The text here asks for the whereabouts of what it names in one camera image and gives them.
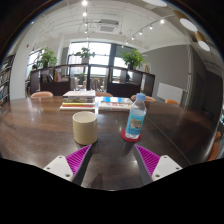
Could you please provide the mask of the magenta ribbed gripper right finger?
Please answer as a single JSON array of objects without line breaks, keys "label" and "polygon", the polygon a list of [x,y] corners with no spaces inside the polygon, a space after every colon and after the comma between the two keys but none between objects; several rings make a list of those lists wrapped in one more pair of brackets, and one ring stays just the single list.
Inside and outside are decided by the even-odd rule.
[{"label": "magenta ribbed gripper right finger", "polygon": [[149,184],[182,169],[168,155],[159,156],[139,145],[135,146],[134,155],[144,184]]}]

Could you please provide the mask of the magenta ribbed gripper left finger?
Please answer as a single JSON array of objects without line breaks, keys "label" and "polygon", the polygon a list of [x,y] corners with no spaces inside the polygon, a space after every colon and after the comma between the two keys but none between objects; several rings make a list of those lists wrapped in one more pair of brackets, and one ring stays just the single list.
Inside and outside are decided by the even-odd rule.
[{"label": "magenta ribbed gripper left finger", "polygon": [[46,165],[44,170],[81,185],[92,156],[91,147],[92,145],[84,146],[68,156],[59,155]]}]

